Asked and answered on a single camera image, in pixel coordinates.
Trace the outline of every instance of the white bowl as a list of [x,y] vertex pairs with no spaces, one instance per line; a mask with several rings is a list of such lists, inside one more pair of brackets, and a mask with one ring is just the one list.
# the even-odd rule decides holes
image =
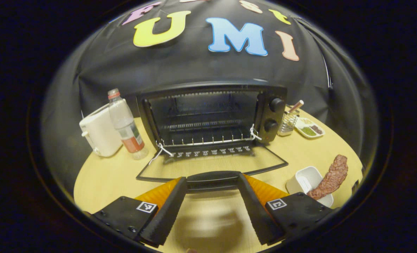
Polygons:
[[[298,172],[287,181],[286,187],[289,194],[295,194],[296,192],[303,192],[307,193],[322,181],[322,176],[319,171],[313,167],[308,166]],[[319,203],[325,205],[326,207],[331,207],[333,204],[333,196],[332,194],[328,194],[325,197],[322,197],[318,200]]]

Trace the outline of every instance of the oven control knob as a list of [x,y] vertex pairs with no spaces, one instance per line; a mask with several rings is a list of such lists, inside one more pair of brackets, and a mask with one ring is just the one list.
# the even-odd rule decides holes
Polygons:
[[271,103],[269,103],[269,108],[271,108],[271,111],[277,112],[277,113],[284,112],[285,106],[286,106],[285,102],[279,98],[275,98],[271,101]]
[[276,129],[278,127],[279,127],[279,124],[273,119],[268,119],[265,122],[265,131],[266,132],[272,131],[273,129]]

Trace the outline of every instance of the white string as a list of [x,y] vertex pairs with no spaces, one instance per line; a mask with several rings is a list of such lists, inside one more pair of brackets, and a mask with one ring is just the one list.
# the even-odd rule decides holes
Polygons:
[[162,153],[162,151],[165,151],[171,157],[174,157],[174,155],[171,152],[169,152],[168,150],[166,150],[161,143],[158,144],[158,147],[160,148],[160,151],[158,151],[157,155],[149,161],[148,165],[150,165],[153,160],[157,159],[157,157]]
[[257,135],[254,134],[254,130],[255,130],[254,129],[254,125],[255,124],[252,124],[252,127],[250,128],[250,134],[251,134],[251,136],[253,136],[252,140],[254,140],[255,138],[257,138],[257,139],[259,139],[261,141],[261,137],[258,137]]

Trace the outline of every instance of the yellow letter u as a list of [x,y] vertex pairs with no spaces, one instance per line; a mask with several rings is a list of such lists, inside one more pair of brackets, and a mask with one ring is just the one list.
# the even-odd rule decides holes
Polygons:
[[171,18],[171,27],[168,31],[160,34],[152,34],[154,24],[160,18],[149,19],[137,24],[134,27],[136,32],[133,36],[133,45],[137,47],[148,47],[172,40],[183,32],[185,29],[185,18],[190,13],[191,11],[186,10],[169,14],[167,17]]

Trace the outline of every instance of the round wooden table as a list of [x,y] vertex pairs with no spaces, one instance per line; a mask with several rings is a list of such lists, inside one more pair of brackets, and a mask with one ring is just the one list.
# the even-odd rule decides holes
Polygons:
[[[325,135],[307,139],[294,130],[289,136],[276,136],[267,147],[289,165],[253,177],[286,192],[286,181],[298,170],[314,166],[324,176],[336,155],[345,155],[348,158],[348,174],[340,188],[332,194],[334,202],[331,208],[340,207],[351,196],[355,182],[363,177],[361,161],[352,148],[322,122],[303,110],[300,110],[300,117],[318,124]],[[149,154],[142,160],[133,160],[124,146],[111,157],[91,153],[74,186],[75,203],[81,210],[96,213],[117,197],[135,198],[162,184],[136,180],[138,173],[153,158],[155,149],[141,119],[135,118],[135,123]],[[198,173],[197,168],[192,168],[192,171]],[[157,250],[183,253],[188,248],[194,248],[198,253],[258,252],[272,246],[260,245],[240,192],[226,190],[187,194],[165,245]]]

